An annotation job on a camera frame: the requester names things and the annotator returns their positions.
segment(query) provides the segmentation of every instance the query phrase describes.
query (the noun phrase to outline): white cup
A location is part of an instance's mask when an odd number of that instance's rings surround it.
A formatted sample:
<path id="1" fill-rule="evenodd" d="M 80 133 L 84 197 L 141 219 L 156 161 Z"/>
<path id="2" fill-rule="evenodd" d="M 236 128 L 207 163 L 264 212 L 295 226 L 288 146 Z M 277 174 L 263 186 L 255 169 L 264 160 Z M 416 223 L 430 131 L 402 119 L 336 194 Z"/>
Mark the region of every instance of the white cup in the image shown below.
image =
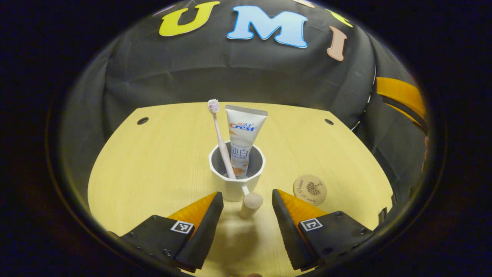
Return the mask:
<path id="1" fill-rule="evenodd" d="M 231 143 L 226 141 L 227 151 L 229 156 L 231 153 Z M 253 192 L 260 175 L 265 167 L 265 156 L 261 150 L 253 145 L 249 153 L 249 165 L 244 179 L 229 179 L 225 169 L 224 161 L 220 155 L 218 145 L 209 154 L 210 170 L 212 171 L 212 182 L 217 191 L 222 192 L 225 200 L 239 202 L 243 199 L 243 187 L 246 186 L 249 192 Z"/>

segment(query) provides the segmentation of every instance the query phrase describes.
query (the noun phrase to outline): toothpaste tube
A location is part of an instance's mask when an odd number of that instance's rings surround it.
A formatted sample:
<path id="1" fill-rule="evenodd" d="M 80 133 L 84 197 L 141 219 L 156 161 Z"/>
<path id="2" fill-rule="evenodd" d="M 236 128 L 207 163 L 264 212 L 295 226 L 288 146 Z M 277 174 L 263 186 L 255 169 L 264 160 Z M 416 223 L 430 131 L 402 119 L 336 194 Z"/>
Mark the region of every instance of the toothpaste tube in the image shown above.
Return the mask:
<path id="1" fill-rule="evenodd" d="M 247 178 L 249 152 L 268 113 L 264 110 L 226 105 L 229 136 L 231 138 L 231 163 L 236 178 Z"/>

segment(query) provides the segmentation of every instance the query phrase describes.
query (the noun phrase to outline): toothbrush bristles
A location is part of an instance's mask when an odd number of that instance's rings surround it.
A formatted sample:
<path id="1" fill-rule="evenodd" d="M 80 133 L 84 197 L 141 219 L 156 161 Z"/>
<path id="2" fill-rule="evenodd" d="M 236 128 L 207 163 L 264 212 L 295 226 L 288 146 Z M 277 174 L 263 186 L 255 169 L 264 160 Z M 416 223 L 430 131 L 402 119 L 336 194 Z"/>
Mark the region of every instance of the toothbrush bristles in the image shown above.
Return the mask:
<path id="1" fill-rule="evenodd" d="M 218 113 L 220 106 L 218 105 L 218 100 L 217 99 L 211 99 L 209 100 L 209 111 L 211 113 Z"/>

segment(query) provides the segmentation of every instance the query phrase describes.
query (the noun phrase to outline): yellow letter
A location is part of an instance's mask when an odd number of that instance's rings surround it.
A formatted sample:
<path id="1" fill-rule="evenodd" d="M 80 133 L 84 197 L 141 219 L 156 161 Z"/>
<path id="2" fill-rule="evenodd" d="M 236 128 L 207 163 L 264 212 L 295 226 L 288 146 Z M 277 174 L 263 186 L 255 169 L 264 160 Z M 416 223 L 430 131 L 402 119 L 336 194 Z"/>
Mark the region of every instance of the yellow letter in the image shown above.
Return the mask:
<path id="1" fill-rule="evenodd" d="M 337 61 L 343 61 L 343 45 L 347 39 L 347 35 L 339 29 L 330 26 L 333 32 L 332 46 L 326 50 L 328 55 Z"/>
<path id="2" fill-rule="evenodd" d="M 332 15 L 338 19 L 340 22 L 344 23 L 345 25 L 347 26 L 350 26 L 350 27 L 353 27 L 350 23 L 348 23 L 348 20 L 346 20 L 345 18 L 343 18 L 342 16 L 340 16 L 339 14 L 335 13 L 335 12 L 332 12 L 330 11 L 329 9 L 326 9 L 327 11 L 329 11 L 330 13 L 332 13 Z"/>
<path id="3" fill-rule="evenodd" d="M 180 9 L 164 16 L 159 28 L 159 34 L 162 36 L 173 36 L 188 33 L 200 28 L 208 21 L 212 7 L 219 3 L 219 1 L 213 1 L 196 5 L 195 9 L 198 9 L 198 11 L 196 12 L 195 19 L 184 25 L 178 25 L 178 20 L 181 17 L 181 14 L 186 12 L 188 8 Z"/>

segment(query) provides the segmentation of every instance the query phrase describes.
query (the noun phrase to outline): black background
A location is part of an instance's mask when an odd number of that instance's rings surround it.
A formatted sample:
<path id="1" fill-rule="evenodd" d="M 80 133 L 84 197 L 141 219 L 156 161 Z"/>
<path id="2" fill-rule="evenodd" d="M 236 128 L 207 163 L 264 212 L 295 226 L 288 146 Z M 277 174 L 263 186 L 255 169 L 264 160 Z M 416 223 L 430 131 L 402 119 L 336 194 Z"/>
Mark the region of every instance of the black background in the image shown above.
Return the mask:
<path id="1" fill-rule="evenodd" d="M 140 276 L 75 221 L 48 174 L 45 120 L 91 57 L 168 1 L 11 1 L 2 10 L 2 149 L 8 178 L 0 205 L 1 275 Z M 467 1 L 331 1 L 379 34 L 440 104 L 448 128 L 441 185 L 426 212 L 390 247 L 354 269 L 380 276 L 485 275 L 490 205 L 485 173 L 491 104 L 486 52 L 491 9 Z"/>

